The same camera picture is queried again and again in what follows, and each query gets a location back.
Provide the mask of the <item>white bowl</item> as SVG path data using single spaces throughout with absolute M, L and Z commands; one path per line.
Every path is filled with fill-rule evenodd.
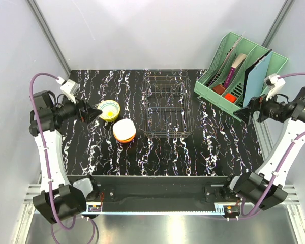
M 136 134 L 134 122 L 128 118 L 121 119 L 113 125 L 113 134 L 121 140 L 126 140 Z

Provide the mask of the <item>lime green bowl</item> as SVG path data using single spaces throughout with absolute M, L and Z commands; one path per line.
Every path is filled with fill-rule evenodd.
M 105 114 L 102 114 L 102 119 L 106 122 L 113 122 L 115 121 L 119 116 L 119 112 L 114 111 L 108 111 Z

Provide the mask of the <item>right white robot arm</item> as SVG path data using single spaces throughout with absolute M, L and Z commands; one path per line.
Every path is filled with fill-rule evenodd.
M 238 196 L 254 204 L 249 213 L 267 210 L 285 201 L 286 178 L 292 163 L 305 144 L 305 87 L 289 102 L 269 100 L 265 96 L 253 97 L 245 108 L 234 114 L 250 123 L 254 112 L 259 112 L 258 122 L 268 118 L 283 124 L 280 136 L 264 163 L 254 172 L 235 176 L 230 184 L 221 188 L 221 197 L 233 201 Z

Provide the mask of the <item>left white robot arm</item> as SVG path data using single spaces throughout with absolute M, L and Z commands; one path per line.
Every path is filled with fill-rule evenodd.
M 64 167 L 62 135 L 64 121 L 76 118 L 91 123 L 102 114 L 84 100 L 71 102 L 64 99 L 55 105 L 55 94 L 41 91 L 33 95 L 35 108 L 30 113 L 29 132 L 38 147 L 41 164 L 40 194 L 33 197 L 36 210 L 50 223 L 81 214 L 87 209 L 87 201 L 99 197 L 99 188 L 92 176 L 84 176 L 70 182 Z

